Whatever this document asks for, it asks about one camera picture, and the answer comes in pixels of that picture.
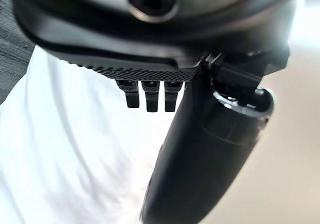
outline gray fabric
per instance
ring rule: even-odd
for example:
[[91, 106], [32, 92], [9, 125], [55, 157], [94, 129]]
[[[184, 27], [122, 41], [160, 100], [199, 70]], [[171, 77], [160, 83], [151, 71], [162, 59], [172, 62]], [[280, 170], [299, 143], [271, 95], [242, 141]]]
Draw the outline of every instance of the gray fabric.
[[0, 0], [0, 104], [26, 73], [34, 48], [18, 28], [11, 9], [10, 0]]

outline white fabric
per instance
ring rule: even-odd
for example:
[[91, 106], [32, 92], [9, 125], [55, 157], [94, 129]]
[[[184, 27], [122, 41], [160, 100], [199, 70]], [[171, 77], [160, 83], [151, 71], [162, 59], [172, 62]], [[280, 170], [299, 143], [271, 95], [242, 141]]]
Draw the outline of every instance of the white fabric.
[[140, 93], [128, 109], [114, 80], [36, 47], [0, 106], [0, 223], [137, 223], [174, 115]]

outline black handle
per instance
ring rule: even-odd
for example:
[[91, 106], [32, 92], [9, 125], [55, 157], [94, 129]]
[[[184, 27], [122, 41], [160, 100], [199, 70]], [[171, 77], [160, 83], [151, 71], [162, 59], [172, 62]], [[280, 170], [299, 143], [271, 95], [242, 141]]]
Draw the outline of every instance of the black handle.
[[217, 204], [255, 146], [274, 107], [257, 89], [249, 106], [212, 91], [200, 71], [187, 85], [156, 162], [144, 224], [197, 224]]

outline black device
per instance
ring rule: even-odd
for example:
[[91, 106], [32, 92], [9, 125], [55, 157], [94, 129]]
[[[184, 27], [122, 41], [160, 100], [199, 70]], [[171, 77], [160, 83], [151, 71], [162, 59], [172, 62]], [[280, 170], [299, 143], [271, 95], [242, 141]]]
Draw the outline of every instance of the black device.
[[297, 0], [13, 0], [25, 34], [49, 53], [115, 79], [129, 108], [181, 105], [141, 218], [196, 224], [226, 192], [274, 108], [263, 76], [285, 68]]

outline black plastic housing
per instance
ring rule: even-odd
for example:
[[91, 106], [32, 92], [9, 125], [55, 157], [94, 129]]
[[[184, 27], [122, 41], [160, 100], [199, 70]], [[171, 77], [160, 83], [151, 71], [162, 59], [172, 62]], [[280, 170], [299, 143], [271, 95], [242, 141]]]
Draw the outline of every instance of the black plastic housing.
[[241, 0], [192, 18], [145, 23], [85, 0], [13, 0], [24, 32], [53, 55], [109, 78], [191, 81], [204, 52], [282, 47], [297, 0]]
[[274, 108], [257, 89], [242, 107], [210, 89], [202, 73], [185, 90], [145, 198], [144, 224], [197, 224], [217, 204], [259, 139]]

